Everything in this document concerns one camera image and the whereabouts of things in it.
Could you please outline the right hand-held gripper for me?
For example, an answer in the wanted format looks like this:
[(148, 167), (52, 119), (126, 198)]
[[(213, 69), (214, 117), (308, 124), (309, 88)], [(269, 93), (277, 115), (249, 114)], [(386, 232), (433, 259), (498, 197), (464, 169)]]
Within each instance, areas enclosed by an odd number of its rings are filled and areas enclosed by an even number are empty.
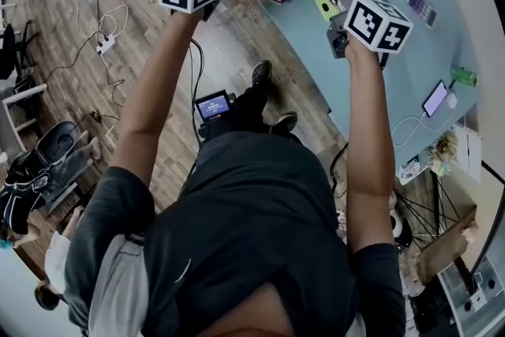
[(369, 50), (388, 55), (399, 53), (413, 30), (413, 23), (384, 0), (323, 0), (323, 4), (336, 8), (327, 30), (335, 58), (345, 57), (349, 34)]

